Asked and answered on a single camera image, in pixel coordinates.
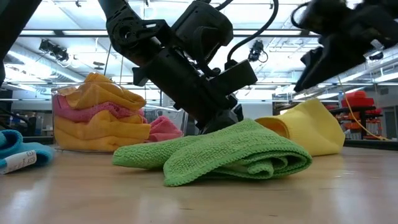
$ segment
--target wooden table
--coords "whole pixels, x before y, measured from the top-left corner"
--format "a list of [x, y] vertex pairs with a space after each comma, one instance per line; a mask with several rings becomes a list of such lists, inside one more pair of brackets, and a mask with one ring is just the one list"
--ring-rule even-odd
[[0, 176], [0, 222], [398, 223], [398, 152], [345, 148], [280, 180], [162, 183], [110, 155], [60, 152], [52, 166]]

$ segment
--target label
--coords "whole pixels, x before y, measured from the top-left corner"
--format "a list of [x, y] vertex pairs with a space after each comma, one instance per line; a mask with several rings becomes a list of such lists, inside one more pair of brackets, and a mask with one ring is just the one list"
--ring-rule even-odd
[[31, 150], [14, 154], [4, 159], [7, 162], [7, 167], [0, 169], [0, 174], [7, 174], [9, 172], [30, 166], [37, 161], [36, 151]]

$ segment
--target cloth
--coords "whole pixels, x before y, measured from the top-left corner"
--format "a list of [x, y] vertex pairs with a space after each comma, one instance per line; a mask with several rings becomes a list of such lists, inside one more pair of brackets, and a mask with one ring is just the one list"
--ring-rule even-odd
[[54, 149], [42, 144], [32, 142], [23, 143], [23, 137], [20, 132], [15, 130], [3, 130], [0, 132], [0, 170], [7, 167], [6, 158], [14, 154], [35, 151], [37, 160], [33, 163], [35, 166], [46, 166], [53, 160]]
[[121, 147], [113, 156], [118, 166], [163, 167], [166, 186], [187, 184], [205, 174], [278, 178], [300, 172], [311, 163], [303, 147], [250, 119], [206, 135]]
[[70, 121], [89, 122], [94, 115], [104, 110], [108, 110], [117, 119], [133, 116], [136, 114], [141, 116], [144, 115], [142, 110], [133, 112], [112, 102], [94, 105], [92, 108], [83, 110], [74, 110], [69, 106], [65, 96], [57, 95], [53, 97], [53, 113]]
[[108, 136], [99, 139], [81, 140], [69, 135], [62, 130], [54, 129], [55, 139], [64, 150], [81, 152], [114, 152], [121, 146], [130, 146], [143, 143], [142, 139], [118, 138]]
[[108, 136], [148, 139], [150, 124], [143, 124], [142, 116], [134, 115], [117, 119], [108, 110], [100, 111], [88, 123], [74, 123], [60, 116], [55, 116], [57, 129], [81, 140], [98, 139]]
[[91, 73], [85, 83], [76, 88], [64, 88], [58, 91], [66, 96], [72, 109], [87, 109], [105, 102], [112, 102], [131, 111], [137, 111], [145, 106], [143, 97], [118, 86], [104, 75]]
[[182, 131], [166, 116], [158, 117], [150, 126], [149, 142], [166, 141], [183, 136]]
[[343, 130], [318, 99], [300, 103], [282, 115], [256, 121], [303, 146], [311, 156], [337, 154], [343, 148]]

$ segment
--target pink towel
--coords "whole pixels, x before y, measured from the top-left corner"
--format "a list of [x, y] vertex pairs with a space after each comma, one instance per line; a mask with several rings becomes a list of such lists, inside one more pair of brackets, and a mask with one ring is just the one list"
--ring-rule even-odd
[[108, 110], [117, 119], [126, 118], [135, 114], [144, 115], [142, 110], [132, 112], [112, 102], [105, 102], [83, 110], [74, 110], [70, 108], [66, 97], [58, 95], [53, 98], [53, 112], [55, 115], [74, 122], [89, 122], [94, 115], [103, 110]]
[[148, 142], [160, 142], [182, 137], [182, 131], [166, 116], [158, 117], [150, 125], [152, 127], [150, 129]]

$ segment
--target clear plastic bin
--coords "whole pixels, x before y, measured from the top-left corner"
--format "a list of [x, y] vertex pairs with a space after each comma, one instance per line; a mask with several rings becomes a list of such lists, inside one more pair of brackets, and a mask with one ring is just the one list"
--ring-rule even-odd
[[147, 105], [110, 82], [86, 82], [52, 90], [57, 149], [114, 152], [121, 146], [166, 141], [184, 135], [184, 110]]

